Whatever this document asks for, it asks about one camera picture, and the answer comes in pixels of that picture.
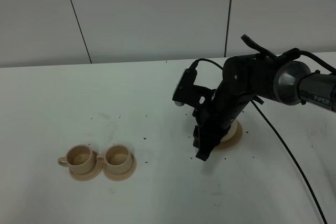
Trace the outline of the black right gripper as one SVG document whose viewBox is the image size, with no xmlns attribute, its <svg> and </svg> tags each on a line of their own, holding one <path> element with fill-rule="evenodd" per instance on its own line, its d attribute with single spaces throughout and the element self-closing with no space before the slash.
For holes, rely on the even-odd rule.
<svg viewBox="0 0 336 224">
<path fill-rule="evenodd" d="M 192 85 L 195 93 L 193 116 L 197 125 L 193 131 L 196 158 L 206 161 L 212 150 L 227 134 L 232 121 L 257 95 L 252 88 L 252 76 L 258 73 L 261 55 L 236 56 L 222 66 L 222 81 L 216 89 Z"/>
</svg>

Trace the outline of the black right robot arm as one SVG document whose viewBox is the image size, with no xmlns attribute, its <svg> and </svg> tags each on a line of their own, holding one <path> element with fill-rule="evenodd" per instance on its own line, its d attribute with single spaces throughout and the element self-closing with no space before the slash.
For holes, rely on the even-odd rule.
<svg viewBox="0 0 336 224">
<path fill-rule="evenodd" d="M 221 83 L 195 112 L 196 157 L 206 161 L 233 121 L 257 96 L 286 105 L 308 102 L 335 111 L 335 70 L 323 61 L 318 64 L 330 74 L 312 72 L 294 56 L 270 59 L 256 54 L 228 58 Z"/>
</svg>

